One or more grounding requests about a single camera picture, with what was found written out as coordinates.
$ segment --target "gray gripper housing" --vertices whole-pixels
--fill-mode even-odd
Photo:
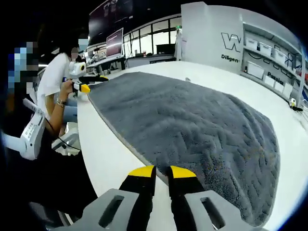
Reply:
[[[240,210],[216,192],[209,190],[185,195],[198,231],[266,231],[241,219]]]
[[[110,189],[89,204],[77,222],[54,231],[126,231],[138,196],[135,192]]]
[[[110,189],[89,204],[80,220],[54,231],[126,231],[139,194]],[[185,195],[198,231],[266,231],[241,219],[240,210],[214,191]]]

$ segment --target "shelf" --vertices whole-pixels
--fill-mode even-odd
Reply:
[[[279,97],[283,98],[286,102],[289,102],[289,99],[287,97],[285,97],[280,91],[277,91],[275,88],[270,87],[265,82],[263,82],[261,79],[255,77],[255,76],[252,76],[248,73],[245,73],[245,72],[241,72],[240,75],[247,78],[247,79],[250,79],[250,80],[252,80],[252,81],[254,81],[254,82],[256,82],[260,85],[262,85],[263,87],[265,87],[265,88],[269,89],[270,91],[274,92]]]
[[[260,56],[262,56],[262,57],[264,57],[264,58],[267,58],[267,59],[271,60],[273,63],[279,65],[279,66],[282,67],[284,70],[286,70],[287,72],[289,72],[291,75],[295,76],[296,79],[297,79],[298,81],[301,81],[301,76],[298,76],[296,73],[294,73],[293,71],[291,71],[290,69],[288,69],[288,67],[287,67],[286,65],[279,63],[279,62],[278,62],[276,59],[274,59],[273,57],[268,56],[268,55],[266,55],[266,54],[264,54],[264,53],[262,53],[262,52],[260,52],[260,51],[257,51],[257,50],[254,50],[254,49],[252,49],[252,48],[249,48],[249,47],[247,47],[247,46],[244,46],[244,49],[247,50],[247,51],[256,53],[256,54],[258,54],[258,55],[260,55]]]
[[[259,26],[253,25],[253,24],[248,24],[246,22],[243,22],[244,25],[244,29],[246,31],[261,35],[263,37],[266,37],[267,39],[281,45],[282,47],[286,48],[288,51],[290,51],[293,54],[300,54],[302,55],[302,52],[294,45],[292,45],[290,42],[288,42],[287,40],[281,38],[280,36],[266,30],[263,29]]]

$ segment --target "white storage box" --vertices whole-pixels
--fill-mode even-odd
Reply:
[[[277,62],[281,63],[281,64],[285,64],[285,59],[286,59],[286,56],[284,53],[280,52],[279,50],[277,49],[274,49],[273,50],[273,57],[274,59],[277,60]]]
[[[286,84],[284,85],[282,94],[283,94],[285,97],[287,97],[288,99],[290,99],[290,95],[291,95],[292,90],[293,90],[293,86],[292,86],[291,84],[286,83]]]
[[[279,91],[279,92],[281,92],[282,93],[282,91],[283,91],[283,85],[282,84],[280,84],[279,82],[275,82],[275,89],[277,90],[277,91]]]
[[[259,42],[260,44],[260,52],[267,55],[267,56],[270,56],[271,55],[271,46],[263,43],[263,42]]]
[[[249,47],[251,49],[257,50],[258,47],[258,41],[252,39],[252,38],[246,38],[246,47]]]
[[[271,77],[269,77],[269,76],[264,76],[264,82],[265,82],[267,85],[271,86],[272,88],[274,87],[275,80],[272,79]]]
[[[264,74],[264,69],[257,64],[247,61],[247,73],[262,79]]]

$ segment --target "letter w logo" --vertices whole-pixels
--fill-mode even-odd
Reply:
[[[223,43],[225,44],[225,48],[227,50],[233,50],[235,48],[236,52],[240,52],[236,49],[236,46],[240,45],[241,39],[237,35],[232,34],[229,36],[228,33],[221,33]]]

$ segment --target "hand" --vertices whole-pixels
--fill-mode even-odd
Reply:
[[[72,92],[73,92],[73,81],[69,79],[62,84],[59,99],[62,101],[66,101],[68,98],[68,94]]]

